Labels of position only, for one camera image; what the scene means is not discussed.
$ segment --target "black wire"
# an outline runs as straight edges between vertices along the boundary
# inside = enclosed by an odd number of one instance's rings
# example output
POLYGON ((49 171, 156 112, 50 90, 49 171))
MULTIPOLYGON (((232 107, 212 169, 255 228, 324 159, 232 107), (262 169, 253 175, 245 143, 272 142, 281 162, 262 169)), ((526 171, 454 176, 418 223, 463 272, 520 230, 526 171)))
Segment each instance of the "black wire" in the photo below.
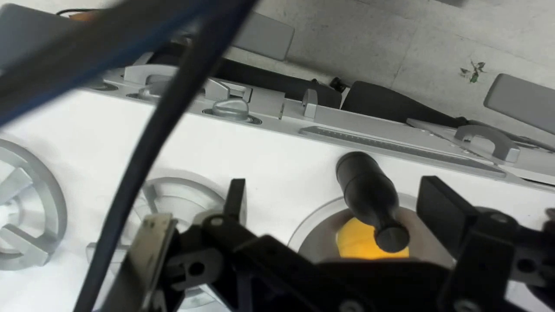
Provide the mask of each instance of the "black wire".
POLYGON ((135 197, 153 162, 156 161, 160 149, 179 123, 180 116, 191 105, 191 100, 203 86, 215 62, 232 41, 234 34, 238 32, 255 1, 257 0, 234 0, 232 3, 236 6, 232 6, 231 12, 222 12, 201 27, 193 48, 189 50, 180 69, 172 79, 168 91, 160 100, 134 150, 134 156, 116 190, 114 201, 108 211, 75 310, 88 312, 94 308, 95 298, 102 286, 113 253, 120 242, 120 235, 127 223, 128 213, 132 211, 135 197))
POLYGON ((215 1, 220 0, 128 0, 40 48, 0 78, 0 126, 120 58, 163 43, 186 22, 206 15, 215 1))

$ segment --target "yellow disc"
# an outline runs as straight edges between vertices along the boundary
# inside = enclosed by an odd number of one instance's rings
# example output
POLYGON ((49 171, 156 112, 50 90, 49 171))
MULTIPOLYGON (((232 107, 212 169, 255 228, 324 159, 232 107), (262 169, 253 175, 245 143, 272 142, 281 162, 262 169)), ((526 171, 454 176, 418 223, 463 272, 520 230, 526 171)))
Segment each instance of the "yellow disc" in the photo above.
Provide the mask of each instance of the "yellow disc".
POLYGON ((375 227, 362 223, 359 218, 350 218, 336 234, 336 247, 342 258, 408 258, 409 247, 399 253, 383 251, 375 240, 375 227))

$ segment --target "screw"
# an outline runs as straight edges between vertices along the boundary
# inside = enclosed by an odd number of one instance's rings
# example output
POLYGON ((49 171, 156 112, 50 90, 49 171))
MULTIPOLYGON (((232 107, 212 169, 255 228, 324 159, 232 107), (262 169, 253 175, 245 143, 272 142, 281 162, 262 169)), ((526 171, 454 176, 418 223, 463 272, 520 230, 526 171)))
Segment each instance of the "screw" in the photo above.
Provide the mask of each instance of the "screw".
POLYGON ((340 312, 364 312, 364 308, 359 301, 345 299, 340 305, 340 312))
POLYGON ((220 227, 222 223, 224 223, 224 218, 220 218, 220 216, 215 216, 215 218, 210 220, 212 227, 220 227))
POLYGON ((453 306, 456 312, 480 312, 482 310, 477 303, 473 303, 470 299, 456 299, 453 306))

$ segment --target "black knob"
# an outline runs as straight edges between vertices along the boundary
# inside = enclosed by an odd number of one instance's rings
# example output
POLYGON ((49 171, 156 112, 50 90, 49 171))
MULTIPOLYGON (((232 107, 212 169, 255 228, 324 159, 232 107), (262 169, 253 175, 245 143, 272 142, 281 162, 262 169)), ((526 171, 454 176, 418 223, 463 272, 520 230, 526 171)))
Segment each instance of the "black knob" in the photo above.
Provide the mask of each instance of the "black knob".
POLYGON ((336 180, 354 216, 376 228, 376 244, 395 253, 409 244, 409 232, 394 218, 399 197, 378 162, 364 152, 349 152, 336 162, 336 180))

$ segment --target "metal surface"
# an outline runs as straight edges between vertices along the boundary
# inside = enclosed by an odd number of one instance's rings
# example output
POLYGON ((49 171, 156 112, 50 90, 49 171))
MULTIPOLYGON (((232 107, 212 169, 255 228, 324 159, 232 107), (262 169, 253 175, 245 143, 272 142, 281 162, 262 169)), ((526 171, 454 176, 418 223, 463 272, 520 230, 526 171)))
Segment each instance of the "metal surface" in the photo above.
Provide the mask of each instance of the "metal surface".
POLYGON ((248 112, 248 104, 243 98, 227 98, 215 102, 210 109, 205 109, 203 114, 212 114, 224 119, 262 124, 262 121, 248 112))
POLYGON ((330 202, 330 206, 319 208, 309 218, 297 227, 291 235, 290 246, 314 263, 333 261, 340 258, 336 249, 336 232, 352 218, 343 199, 330 202))
POLYGON ((161 308, 158 305, 161 292, 156 287, 173 232, 175 220, 170 213, 144 218, 102 310, 147 312, 161 308))
POLYGON ((251 86, 238 84, 232 81, 208 78, 205 83, 205 97, 215 102, 227 98, 243 98, 245 102, 250 102, 251 93, 251 86))
POLYGON ((293 34, 295 27, 260 13, 251 13, 232 45, 272 58, 284 58, 293 34))
POLYGON ((484 136, 493 142, 494 149, 491 156, 501 161, 517 161, 519 159, 519 145, 506 136, 503 131, 486 126, 486 124, 467 124, 460 126, 454 133, 454 140, 461 142, 463 147, 473 149, 472 147, 472 138, 473 136, 484 136))
POLYGON ((279 119, 284 100, 286 100, 284 91, 253 88, 253 95, 248 102, 250 114, 279 119))
POLYGON ((172 78, 177 72, 175 65, 163 64, 134 64, 123 69, 123 79, 127 83, 134 83, 137 86, 144 86, 149 83, 153 76, 172 78))
POLYGON ((137 91, 139 98, 147 98, 147 100, 158 100, 167 86, 170 84, 172 78, 168 76, 151 76, 149 83, 137 91))
POLYGON ((553 114, 555 114, 555 90, 515 78, 500 74, 484 105, 515 117, 531 126, 555 133, 553 114))
MULTIPOLYGON (((153 213, 172 213, 177 220, 175 228, 187 230, 193 223, 199 223, 205 216, 222 213, 224 197, 213 188, 180 176, 160 176, 151 178, 144 183, 139 199, 134 206, 134 216, 146 220, 153 213)), ((135 237, 135 225, 127 225, 127 235, 135 237)), ((95 251, 95 242, 87 246, 87 260, 90 261, 95 251)), ((120 244, 113 256, 111 272, 116 272, 121 265, 128 244, 120 244)), ((222 305, 215 299, 208 287, 187 289, 187 296, 180 305, 180 310, 212 306, 220 308, 222 305)))
POLYGON ((33 265, 45 265, 68 225, 66 201, 59 183, 49 168, 29 150, 7 140, 0 140, 0 161, 14 169, 0 182, 0 204, 9 204, 29 190, 35 190, 43 208, 42 234, 33 235, 7 223, 0 228, 0 239, 12 249, 0 253, 0 270, 21 270, 33 265))

